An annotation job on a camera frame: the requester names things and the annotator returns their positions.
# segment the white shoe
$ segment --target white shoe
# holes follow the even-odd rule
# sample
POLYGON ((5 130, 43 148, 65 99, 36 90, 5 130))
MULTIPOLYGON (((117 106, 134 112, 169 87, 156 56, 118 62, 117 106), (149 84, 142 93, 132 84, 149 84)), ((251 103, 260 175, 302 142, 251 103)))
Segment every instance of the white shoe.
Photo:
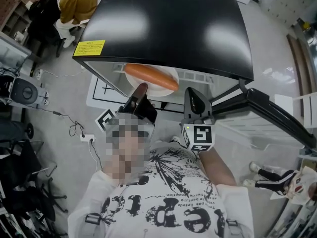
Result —
POLYGON ((172 136, 170 141, 176 141, 177 143, 180 144, 180 138, 178 136, 172 136))
POLYGON ((63 47, 68 48, 73 41, 75 41, 75 36, 71 36, 70 40, 67 40, 67 39, 64 40, 63 47))
POLYGON ((255 187, 256 186, 256 180, 249 180, 249 179, 246 179, 243 181, 242 185, 244 187, 255 187))
POLYGON ((254 173, 258 173, 260 171, 260 169, 261 169, 261 167, 259 165, 257 165, 254 161, 250 162, 249 168, 254 173))

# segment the sausage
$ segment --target sausage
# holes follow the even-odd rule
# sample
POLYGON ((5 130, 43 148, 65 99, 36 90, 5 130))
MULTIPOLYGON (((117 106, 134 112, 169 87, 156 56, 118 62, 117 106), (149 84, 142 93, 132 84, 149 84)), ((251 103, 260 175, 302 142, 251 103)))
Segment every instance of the sausage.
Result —
POLYGON ((172 77, 153 67, 141 64, 127 63, 123 70, 125 71, 125 73, 133 77, 142 79, 146 82, 159 85, 169 90, 178 90, 178 83, 172 77))

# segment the yellow warning label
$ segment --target yellow warning label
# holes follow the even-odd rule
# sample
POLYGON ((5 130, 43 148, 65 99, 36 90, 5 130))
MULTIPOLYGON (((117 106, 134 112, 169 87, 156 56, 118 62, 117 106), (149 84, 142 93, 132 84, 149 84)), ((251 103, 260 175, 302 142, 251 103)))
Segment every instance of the yellow warning label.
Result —
POLYGON ((79 42, 74 56, 99 56, 106 40, 79 42))

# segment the electrical outlet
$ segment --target electrical outlet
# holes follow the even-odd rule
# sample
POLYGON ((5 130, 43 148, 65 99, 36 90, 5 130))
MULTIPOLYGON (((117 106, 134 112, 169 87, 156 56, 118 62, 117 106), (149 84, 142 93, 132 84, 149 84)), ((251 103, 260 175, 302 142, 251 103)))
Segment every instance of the electrical outlet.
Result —
POLYGON ((38 74, 36 75, 36 79, 37 79, 37 80, 41 80, 42 74, 43 74, 43 70, 42 70, 42 69, 39 69, 39 70, 38 70, 38 74))
POLYGON ((93 134, 84 134, 85 137, 83 137, 83 135, 80 135, 80 141, 82 142, 90 142, 90 139, 93 140, 93 142, 96 141, 95 135, 93 134))

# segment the plate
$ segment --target plate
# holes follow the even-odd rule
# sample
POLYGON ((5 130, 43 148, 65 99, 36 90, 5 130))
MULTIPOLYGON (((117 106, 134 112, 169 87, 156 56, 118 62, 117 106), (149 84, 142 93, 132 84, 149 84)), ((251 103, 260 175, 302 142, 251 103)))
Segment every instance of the plate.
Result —
MULTIPOLYGON (((157 70, 160 70, 162 72, 164 72, 164 74, 172 77, 177 83, 179 83, 179 78, 178 78, 178 74, 175 68, 173 67, 166 67, 166 66, 159 66, 159 65, 147 65, 145 64, 145 66, 150 66, 153 67, 157 70)), ((125 74, 129 83, 136 89, 140 84, 142 83, 147 83, 148 90, 147 90, 147 95, 149 96, 155 96, 155 97, 162 97, 162 96, 167 96, 171 93, 173 93, 173 90, 169 90, 166 89, 164 87, 161 87, 159 85, 155 85, 152 83, 149 83, 147 81, 144 81, 142 79, 133 77, 131 75, 128 75, 127 73, 125 74)))

